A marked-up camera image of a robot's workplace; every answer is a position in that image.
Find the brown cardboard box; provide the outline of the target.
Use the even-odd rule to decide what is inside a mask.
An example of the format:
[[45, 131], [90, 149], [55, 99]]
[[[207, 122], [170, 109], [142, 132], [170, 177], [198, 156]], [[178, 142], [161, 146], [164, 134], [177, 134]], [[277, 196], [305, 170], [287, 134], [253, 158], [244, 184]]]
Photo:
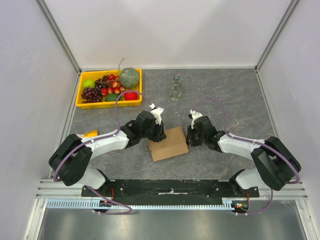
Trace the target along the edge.
[[186, 137], [181, 126], [164, 131], [166, 139], [161, 142], [148, 140], [148, 146], [154, 162], [189, 153]]

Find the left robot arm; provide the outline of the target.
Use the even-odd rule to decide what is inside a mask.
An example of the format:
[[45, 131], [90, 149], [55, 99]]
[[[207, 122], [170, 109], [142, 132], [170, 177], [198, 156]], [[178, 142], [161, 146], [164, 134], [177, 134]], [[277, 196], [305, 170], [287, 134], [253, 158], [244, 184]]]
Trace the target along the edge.
[[109, 179], [96, 168], [89, 167], [90, 160], [105, 153], [124, 150], [148, 139], [159, 143], [166, 139], [162, 121], [162, 107], [143, 110], [135, 120], [112, 132], [96, 137], [79, 137], [70, 134], [50, 157], [48, 164], [54, 170], [54, 179], [65, 186], [89, 186], [99, 197], [110, 191]]

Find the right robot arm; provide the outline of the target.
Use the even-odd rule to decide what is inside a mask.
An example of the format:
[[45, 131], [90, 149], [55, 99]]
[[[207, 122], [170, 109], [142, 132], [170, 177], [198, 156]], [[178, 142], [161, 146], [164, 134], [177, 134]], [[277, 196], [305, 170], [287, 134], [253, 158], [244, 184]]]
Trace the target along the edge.
[[266, 140], [251, 139], [216, 130], [208, 116], [192, 111], [191, 124], [187, 127], [186, 142], [190, 147], [206, 145], [210, 150], [234, 154], [252, 160], [255, 167], [243, 169], [230, 179], [229, 191], [235, 197], [242, 196], [253, 187], [269, 187], [280, 191], [292, 184], [301, 170], [300, 163], [275, 136]]

